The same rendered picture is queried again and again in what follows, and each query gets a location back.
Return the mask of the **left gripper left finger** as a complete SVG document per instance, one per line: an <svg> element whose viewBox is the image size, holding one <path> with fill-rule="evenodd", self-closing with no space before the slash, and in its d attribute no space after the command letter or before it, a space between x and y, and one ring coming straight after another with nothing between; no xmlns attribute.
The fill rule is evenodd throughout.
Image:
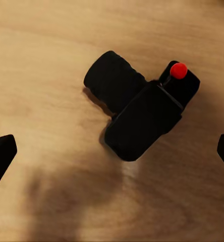
<svg viewBox="0 0 224 242"><path fill-rule="evenodd" d="M15 138L12 134L0 137L0 180L17 154Z"/></svg>

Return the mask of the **digital camera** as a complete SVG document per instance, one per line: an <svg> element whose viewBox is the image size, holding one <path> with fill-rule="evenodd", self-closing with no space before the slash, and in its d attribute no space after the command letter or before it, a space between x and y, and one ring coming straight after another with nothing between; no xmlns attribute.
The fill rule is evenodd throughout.
<svg viewBox="0 0 224 242"><path fill-rule="evenodd" d="M84 85L114 113L103 142L122 161L138 159L181 119L200 80L177 60L158 80L144 76L109 50L89 68Z"/></svg>

